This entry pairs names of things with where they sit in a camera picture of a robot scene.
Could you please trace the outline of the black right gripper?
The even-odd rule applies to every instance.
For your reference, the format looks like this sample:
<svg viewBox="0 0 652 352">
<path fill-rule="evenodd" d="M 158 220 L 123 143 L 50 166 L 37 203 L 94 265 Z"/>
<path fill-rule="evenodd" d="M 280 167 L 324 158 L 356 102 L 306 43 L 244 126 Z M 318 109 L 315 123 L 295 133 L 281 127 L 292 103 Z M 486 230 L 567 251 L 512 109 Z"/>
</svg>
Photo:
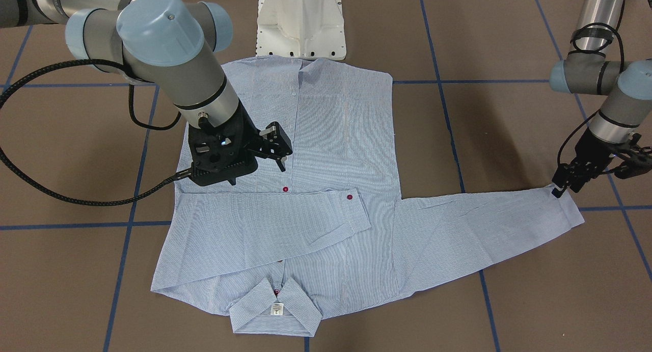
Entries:
<svg viewBox="0 0 652 352">
<path fill-rule="evenodd" d="M 259 131 L 244 108 L 238 107 L 234 115 L 222 125 L 212 125 L 200 118 L 198 128 L 188 127 L 187 143 L 192 157 L 189 178 L 196 185 L 208 186 L 219 182 L 236 184 L 240 176 L 254 173 L 258 161 L 247 145 L 262 138 L 262 151 L 282 157 L 275 159 L 281 172 L 286 169 L 286 156 L 293 154 L 290 138 L 279 124 L 271 122 Z"/>
</svg>

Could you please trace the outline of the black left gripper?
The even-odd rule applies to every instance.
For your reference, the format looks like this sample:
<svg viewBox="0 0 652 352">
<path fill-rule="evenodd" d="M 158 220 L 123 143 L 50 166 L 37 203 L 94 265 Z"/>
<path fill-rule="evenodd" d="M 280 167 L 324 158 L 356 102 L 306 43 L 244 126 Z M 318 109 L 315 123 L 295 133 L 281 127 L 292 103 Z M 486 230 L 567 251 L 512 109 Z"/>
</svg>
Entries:
<svg viewBox="0 0 652 352">
<path fill-rule="evenodd" d="M 579 192 L 590 180 L 605 173 L 619 179 L 645 175 L 651 170 L 651 148 L 638 146 L 641 134 L 633 133 L 624 143 L 613 144 L 596 138 L 586 129 L 575 145 L 576 157 L 568 166 L 558 166 L 552 183 L 557 199 L 567 188 Z"/>
</svg>

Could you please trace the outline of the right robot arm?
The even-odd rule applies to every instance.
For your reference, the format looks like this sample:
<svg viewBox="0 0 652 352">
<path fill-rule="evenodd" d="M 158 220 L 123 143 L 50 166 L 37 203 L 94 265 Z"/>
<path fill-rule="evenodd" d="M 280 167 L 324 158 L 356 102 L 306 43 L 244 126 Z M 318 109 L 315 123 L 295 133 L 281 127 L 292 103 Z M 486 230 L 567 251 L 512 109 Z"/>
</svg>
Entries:
<svg viewBox="0 0 652 352">
<path fill-rule="evenodd" d="M 77 66 L 154 83 L 188 124 L 191 164 L 175 179 L 235 185 L 272 159 L 285 171 L 291 142 L 279 123 L 257 129 L 215 57 L 231 43 L 228 13 L 182 0 L 2 0 L 2 27 L 63 24 Z"/>
</svg>

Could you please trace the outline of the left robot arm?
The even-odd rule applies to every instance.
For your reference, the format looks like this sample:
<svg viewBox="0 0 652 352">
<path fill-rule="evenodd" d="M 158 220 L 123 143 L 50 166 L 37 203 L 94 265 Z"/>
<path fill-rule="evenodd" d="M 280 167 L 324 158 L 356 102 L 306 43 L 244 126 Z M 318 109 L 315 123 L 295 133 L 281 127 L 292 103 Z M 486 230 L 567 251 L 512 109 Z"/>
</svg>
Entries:
<svg viewBox="0 0 652 352">
<path fill-rule="evenodd" d="M 619 25 L 626 0 L 584 0 L 567 57 L 556 63 L 550 87 L 557 92 L 605 96 L 601 108 L 579 125 L 575 157 L 557 164 L 554 197 L 575 193 L 612 173 L 619 179 L 650 171 L 650 147 L 638 127 L 650 113 L 650 60 L 627 62 Z"/>
</svg>

